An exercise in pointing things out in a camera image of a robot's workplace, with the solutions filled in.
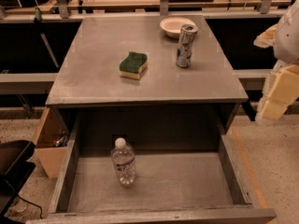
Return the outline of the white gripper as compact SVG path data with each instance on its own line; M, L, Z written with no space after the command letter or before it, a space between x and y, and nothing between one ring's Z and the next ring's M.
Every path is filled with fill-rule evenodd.
M272 47L277 25L272 25L253 41L259 48ZM277 120L299 98L299 66L290 65L270 75L260 104L262 119Z

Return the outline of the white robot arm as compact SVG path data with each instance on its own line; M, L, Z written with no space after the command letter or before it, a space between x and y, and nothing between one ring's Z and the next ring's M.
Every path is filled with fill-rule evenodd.
M299 0L253 44L264 49L272 47L278 59L264 82L257 108L256 120L268 123L280 119L299 98Z

